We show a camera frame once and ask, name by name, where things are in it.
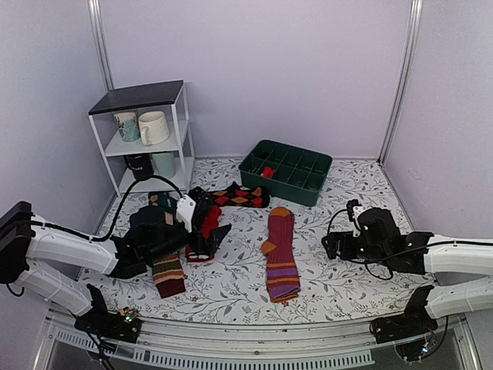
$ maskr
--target white shelf rack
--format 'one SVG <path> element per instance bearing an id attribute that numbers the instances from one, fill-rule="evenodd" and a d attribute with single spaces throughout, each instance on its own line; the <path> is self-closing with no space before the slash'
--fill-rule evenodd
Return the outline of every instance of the white shelf rack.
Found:
<path id="1" fill-rule="evenodd" d="M 183 103 L 184 117 L 182 119 L 179 119 L 178 116 L 177 103 Z M 170 106 L 171 108 L 173 124 L 170 125 L 169 138 L 166 141 L 151 146 L 144 146 L 141 140 L 125 143 L 121 140 L 116 130 L 108 145 L 106 147 L 102 145 L 94 116 L 151 106 Z M 183 81 L 158 82 L 149 85 L 111 90 L 89 111 L 89 121 L 109 178 L 119 197 L 128 190 L 135 178 L 132 171 L 126 169 L 122 179 L 117 181 L 109 165 L 108 158 L 141 153 L 177 152 L 178 156 L 175 158 L 176 175 L 169 180 L 173 181 L 180 190 L 189 191 L 195 163 L 195 151 L 193 148 L 192 130 L 190 128 L 186 86 Z M 187 138 L 189 140 L 191 156 L 185 156 L 183 153 L 183 146 Z M 157 179 L 149 179 L 135 185 L 131 192 L 147 193 L 169 190 L 172 190 L 172 187 L 167 183 Z"/>

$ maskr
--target black shelf top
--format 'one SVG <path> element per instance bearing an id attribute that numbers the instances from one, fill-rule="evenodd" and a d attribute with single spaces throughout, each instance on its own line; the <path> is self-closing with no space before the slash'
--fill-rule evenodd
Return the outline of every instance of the black shelf top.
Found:
<path id="1" fill-rule="evenodd" d="M 183 87 L 183 80 L 150 83 L 148 85 L 123 87 L 108 91 L 89 111 L 93 116 L 100 113 L 143 108 L 145 106 L 165 106 L 174 104 Z"/>

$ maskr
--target mug handle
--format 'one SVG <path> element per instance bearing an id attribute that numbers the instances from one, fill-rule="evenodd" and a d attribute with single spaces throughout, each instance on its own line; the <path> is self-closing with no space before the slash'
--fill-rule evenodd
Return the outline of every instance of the mug handle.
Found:
<path id="1" fill-rule="evenodd" d="M 149 127 L 144 126 L 140 130 L 140 138 L 142 139 L 142 144 L 144 144 L 144 146 L 151 145 L 151 143 L 149 142 Z"/>

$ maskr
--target black mug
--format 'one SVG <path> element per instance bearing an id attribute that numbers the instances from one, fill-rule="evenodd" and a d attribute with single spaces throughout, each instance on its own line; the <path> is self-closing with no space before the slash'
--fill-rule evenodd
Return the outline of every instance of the black mug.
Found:
<path id="1" fill-rule="evenodd" d="M 136 180 L 145 180 L 154 174 L 153 163 L 149 154 L 125 156 L 125 163 Z"/>

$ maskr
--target patterned mug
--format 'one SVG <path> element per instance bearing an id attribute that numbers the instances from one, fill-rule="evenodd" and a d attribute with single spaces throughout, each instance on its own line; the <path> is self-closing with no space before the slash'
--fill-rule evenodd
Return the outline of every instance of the patterned mug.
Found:
<path id="1" fill-rule="evenodd" d="M 126 143 L 131 143 L 140 138 L 139 121 L 137 119 L 137 112 L 120 112 L 113 114 L 115 118 L 116 127 L 122 137 L 122 140 Z"/>

